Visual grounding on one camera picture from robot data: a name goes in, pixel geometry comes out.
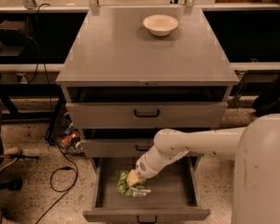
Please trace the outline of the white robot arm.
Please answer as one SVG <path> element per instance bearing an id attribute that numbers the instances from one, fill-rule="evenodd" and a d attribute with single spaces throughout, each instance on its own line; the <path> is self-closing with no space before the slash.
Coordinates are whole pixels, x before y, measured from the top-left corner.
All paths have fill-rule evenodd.
<path id="1" fill-rule="evenodd" d="M 134 186 L 193 152 L 235 160 L 231 224 L 280 224 L 280 114 L 242 128 L 196 133 L 158 131 L 127 177 Z"/>

